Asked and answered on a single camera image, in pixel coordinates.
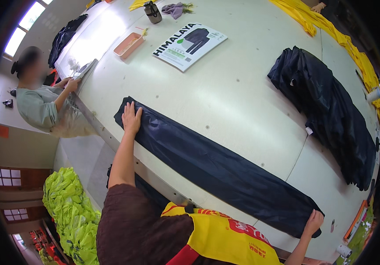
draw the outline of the yellow garment pile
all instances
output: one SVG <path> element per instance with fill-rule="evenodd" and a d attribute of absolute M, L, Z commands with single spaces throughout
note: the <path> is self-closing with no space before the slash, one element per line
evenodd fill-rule
<path fill-rule="evenodd" d="M 377 75 L 366 54 L 359 52 L 356 46 L 352 44 L 352 39 L 338 31 L 330 21 L 321 14 L 312 12 L 311 8 L 300 0 L 270 0 L 270 2 L 281 8 L 300 23 L 305 32 L 310 36 L 316 35 L 316 29 L 313 25 L 325 30 L 325 32 L 347 50 L 353 61 L 355 61 L 359 70 L 362 72 L 363 82 L 368 92 L 371 92 L 374 87 L 378 86 Z M 374 101 L 373 105 L 377 109 L 378 118 L 380 120 L 380 99 Z"/>
<path fill-rule="evenodd" d="M 134 3 L 131 4 L 129 7 L 130 11 L 133 11 L 134 9 L 137 9 L 139 7 L 142 7 L 144 3 L 146 3 L 149 0 L 135 0 Z"/>
<path fill-rule="evenodd" d="M 100 212 L 92 208 L 73 168 L 61 168 L 45 181 L 43 203 L 56 223 L 60 244 L 76 264 L 98 265 L 96 233 Z"/>

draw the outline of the light green shirt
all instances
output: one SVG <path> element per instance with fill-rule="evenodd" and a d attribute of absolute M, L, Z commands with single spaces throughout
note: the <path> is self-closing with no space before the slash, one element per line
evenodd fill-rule
<path fill-rule="evenodd" d="M 42 85 L 36 90 L 17 88 L 16 105 L 22 118 L 34 128 L 49 133 L 60 122 L 68 100 L 65 100 L 59 113 L 55 99 L 63 89 Z"/>

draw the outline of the yellow apron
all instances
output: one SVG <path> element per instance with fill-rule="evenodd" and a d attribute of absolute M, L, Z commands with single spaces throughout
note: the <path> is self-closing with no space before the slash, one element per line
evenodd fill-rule
<path fill-rule="evenodd" d="M 277 253 L 267 238 L 256 228 L 217 211 L 194 209 L 170 202 L 161 216 L 187 214 L 193 219 L 194 230 L 187 245 L 199 255 L 237 265 L 279 265 Z"/>

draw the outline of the neon yellow-green fabric pile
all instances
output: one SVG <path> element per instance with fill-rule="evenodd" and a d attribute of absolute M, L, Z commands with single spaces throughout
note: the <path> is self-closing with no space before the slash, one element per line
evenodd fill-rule
<path fill-rule="evenodd" d="M 43 262 L 44 265 L 57 265 L 57 262 L 54 261 L 52 257 L 44 255 L 43 249 L 40 249 L 38 254 L 40 255 L 41 262 Z"/>
<path fill-rule="evenodd" d="M 72 167 L 61 168 L 45 181 L 43 203 L 56 223 L 60 244 L 76 264 L 98 265 L 96 233 L 100 212 L 92 208 Z"/>

